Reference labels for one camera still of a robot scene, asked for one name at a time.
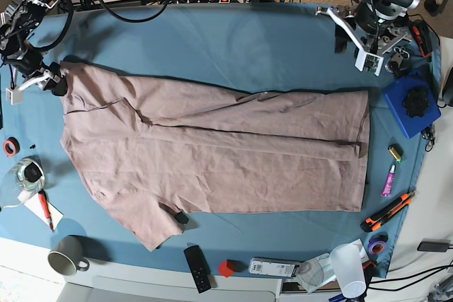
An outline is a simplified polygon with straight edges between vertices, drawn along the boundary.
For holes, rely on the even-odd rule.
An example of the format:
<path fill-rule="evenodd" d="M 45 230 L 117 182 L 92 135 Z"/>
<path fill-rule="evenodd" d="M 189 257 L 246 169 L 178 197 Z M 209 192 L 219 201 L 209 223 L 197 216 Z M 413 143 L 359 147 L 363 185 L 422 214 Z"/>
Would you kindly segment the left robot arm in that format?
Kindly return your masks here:
<path fill-rule="evenodd" d="M 146 23 L 137 22 L 146 6 L 82 11 L 64 43 L 62 94 L 73 86 L 77 65 L 248 92 L 379 86 L 371 59 L 355 67 L 359 50 L 340 55 L 351 38 L 345 27 L 367 33 L 364 46 L 376 52 L 391 20 L 413 0 L 352 1 L 351 14 L 335 6 L 315 13 L 311 4 L 171 5 Z"/>

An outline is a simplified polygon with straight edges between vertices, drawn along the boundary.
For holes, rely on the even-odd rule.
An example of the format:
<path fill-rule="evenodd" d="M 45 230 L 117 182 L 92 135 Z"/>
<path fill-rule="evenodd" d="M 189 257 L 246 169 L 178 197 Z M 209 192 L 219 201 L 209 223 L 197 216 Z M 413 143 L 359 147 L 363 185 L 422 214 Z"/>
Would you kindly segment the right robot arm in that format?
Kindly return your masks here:
<path fill-rule="evenodd" d="M 29 34 L 61 1 L 68 7 L 61 33 L 48 45 L 31 45 Z M 20 93 L 31 85 L 37 85 L 55 96 L 66 94 L 67 80 L 60 71 L 60 65 L 55 62 L 46 65 L 43 58 L 46 52 L 63 41 L 73 16 L 71 0 L 15 0 L 1 13 L 1 63 L 10 69 L 12 93 Z"/>

